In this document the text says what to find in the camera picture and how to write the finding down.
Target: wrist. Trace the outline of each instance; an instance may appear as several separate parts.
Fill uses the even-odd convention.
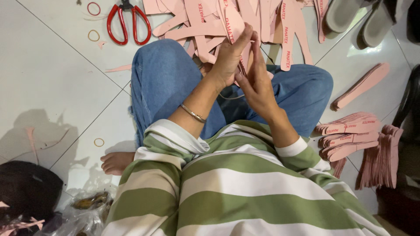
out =
[[[226,87],[226,82],[219,75],[212,73],[212,71],[207,73],[202,81],[207,83],[208,86],[212,87],[217,94],[219,94]]]
[[[266,118],[269,126],[286,126],[289,123],[286,111],[278,106],[270,109],[270,114]]]

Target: blue jeans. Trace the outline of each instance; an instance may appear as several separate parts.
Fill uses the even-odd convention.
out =
[[[318,67],[292,65],[290,71],[267,66],[274,74],[271,81],[279,107],[283,108],[297,133],[309,137],[327,106],[333,89],[331,75]],[[155,41],[135,54],[131,74],[131,113],[137,125],[137,144],[142,146],[143,133],[159,119],[167,119],[200,82],[202,75],[179,43],[171,39]],[[224,97],[242,95],[236,85],[222,92]],[[208,139],[226,124],[250,120],[267,124],[247,104],[245,97],[213,104],[207,123],[200,134]]]

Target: scissors handle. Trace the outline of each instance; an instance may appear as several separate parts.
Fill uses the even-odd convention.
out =
[[[139,42],[137,40],[137,20],[136,20],[136,11],[143,17],[144,21],[146,22],[146,26],[147,26],[147,37],[144,41]],[[131,9],[131,13],[133,15],[133,36],[134,36],[134,41],[138,44],[138,45],[144,45],[146,44],[149,39],[150,36],[152,35],[152,28],[150,27],[150,22],[147,19],[146,15],[143,13],[143,11],[138,7],[138,6],[134,6],[134,8]]]
[[[111,21],[112,21],[112,18],[114,18],[114,15],[117,12],[117,10],[118,10],[118,18],[120,19],[121,27],[123,28],[123,33],[124,33],[124,41],[122,41],[122,42],[118,41],[111,32]],[[118,7],[116,4],[114,4],[114,6],[111,9],[111,12],[108,15],[108,19],[107,19],[107,22],[106,22],[106,27],[107,27],[107,30],[108,30],[109,37],[111,37],[112,41],[114,41],[116,44],[119,44],[119,45],[126,45],[127,44],[127,42],[129,41],[129,37],[128,37],[128,34],[127,34],[126,24],[124,23],[123,9]]]

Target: red scissors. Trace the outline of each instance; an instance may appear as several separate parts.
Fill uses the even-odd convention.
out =
[[[134,41],[138,44],[138,45],[144,45],[146,44],[149,39],[150,36],[152,35],[152,28],[150,27],[150,23],[149,20],[147,19],[146,15],[143,13],[143,11],[138,7],[138,6],[133,6],[130,4],[129,0],[121,0],[123,4],[117,6],[116,4],[112,7],[111,12],[108,15],[108,20],[106,22],[106,27],[108,29],[108,34],[109,37],[111,37],[112,41],[114,41],[115,43],[119,44],[119,45],[126,45],[127,42],[129,41],[128,35],[127,35],[127,29],[126,29],[126,24],[124,22],[124,18],[123,18],[123,11],[124,10],[128,10],[131,9],[131,14],[133,16],[133,36],[134,36]],[[120,18],[120,23],[121,23],[121,27],[123,28],[123,33],[124,33],[124,41],[120,42],[118,41],[111,32],[111,21],[112,18],[114,17],[115,13],[118,10],[118,16]],[[136,20],[136,11],[143,17],[144,21],[146,22],[147,25],[147,37],[144,41],[139,42],[137,40],[137,20]]]

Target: knee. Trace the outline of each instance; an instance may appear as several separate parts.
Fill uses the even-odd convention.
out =
[[[321,69],[319,67],[315,67],[315,68],[316,68],[315,78],[317,81],[319,81],[319,86],[324,89],[326,94],[331,96],[331,93],[333,91],[333,86],[334,86],[333,77],[328,71]]]
[[[316,91],[320,97],[330,97],[333,91],[333,77],[331,74],[319,67],[311,66],[307,68],[308,76],[311,78],[312,91]]]
[[[185,50],[177,41],[162,39],[139,48],[134,56],[134,61],[142,62],[142,58],[147,58],[148,61],[156,59],[168,61],[176,59],[181,51]]]

